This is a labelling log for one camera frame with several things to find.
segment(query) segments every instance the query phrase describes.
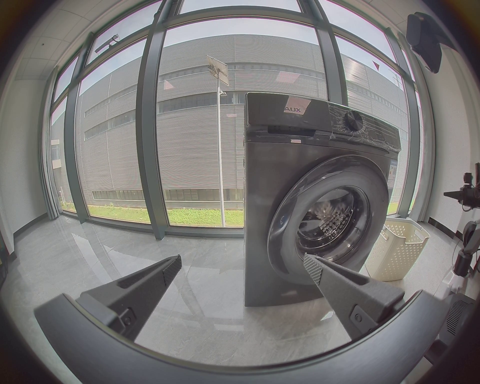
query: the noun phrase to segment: gray tile floor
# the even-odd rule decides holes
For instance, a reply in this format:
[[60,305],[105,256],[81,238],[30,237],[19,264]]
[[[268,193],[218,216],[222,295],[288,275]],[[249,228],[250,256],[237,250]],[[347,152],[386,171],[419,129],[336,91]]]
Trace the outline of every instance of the gray tile floor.
[[[424,224],[431,238],[405,279],[409,298],[434,293],[451,266],[456,242]],[[45,339],[33,309],[180,254],[183,269],[136,343],[185,360],[259,365],[296,360],[349,341],[325,299],[270,307],[243,306],[243,240],[165,237],[122,231],[61,216],[44,220],[16,241],[18,258],[0,300],[32,349],[65,382],[78,382]]]

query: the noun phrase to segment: green lawn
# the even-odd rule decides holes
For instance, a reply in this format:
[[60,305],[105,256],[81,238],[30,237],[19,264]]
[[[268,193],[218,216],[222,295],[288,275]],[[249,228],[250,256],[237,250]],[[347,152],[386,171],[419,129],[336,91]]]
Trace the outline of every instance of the green lawn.
[[394,214],[398,210],[398,203],[390,203],[387,209],[387,215]]
[[[66,211],[74,211],[72,203],[62,204]],[[387,214],[391,215],[398,209],[398,203],[391,203],[388,206]],[[137,223],[150,223],[147,210],[145,208],[124,208],[114,205],[89,205],[88,210],[92,216],[106,217],[117,220],[133,221]],[[221,216],[219,209],[169,209],[168,219],[171,225],[190,225],[219,227],[221,225]],[[243,227],[243,210],[226,209],[225,223],[229,227]]]

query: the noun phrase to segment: front-loading washing machine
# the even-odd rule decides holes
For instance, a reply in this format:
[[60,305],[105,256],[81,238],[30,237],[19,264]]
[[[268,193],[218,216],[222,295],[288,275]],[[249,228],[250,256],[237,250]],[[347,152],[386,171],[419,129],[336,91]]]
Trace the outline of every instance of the front-loading washing machine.
[[398,129],[322,100],[248,93],[245,306],[321,297],[305,253],[359,271],[382,230]]

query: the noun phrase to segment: street light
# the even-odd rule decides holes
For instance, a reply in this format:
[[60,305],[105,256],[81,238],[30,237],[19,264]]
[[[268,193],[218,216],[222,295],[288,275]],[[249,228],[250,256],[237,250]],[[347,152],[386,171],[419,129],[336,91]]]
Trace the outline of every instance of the street light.
[[225,226],[225,206],[223,202],[223,176],[222,176],[222,138],[220,135],[220,95],[225,94],[220,90],[220,81],[228,85],[228,67],[225,63],[207,55],[208,70],[216,78],[216,123],[218,127],[218,177],[220,180],[220,213],[222,227]]

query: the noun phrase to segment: white laundry basket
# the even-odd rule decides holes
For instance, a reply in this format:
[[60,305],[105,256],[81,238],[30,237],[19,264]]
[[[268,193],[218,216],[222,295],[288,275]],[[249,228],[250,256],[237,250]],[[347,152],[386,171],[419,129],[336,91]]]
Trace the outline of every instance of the white laundry basket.
[[403,279],[429,238],[411,219],[388,218],[365,262],[369,275],[381,281]]

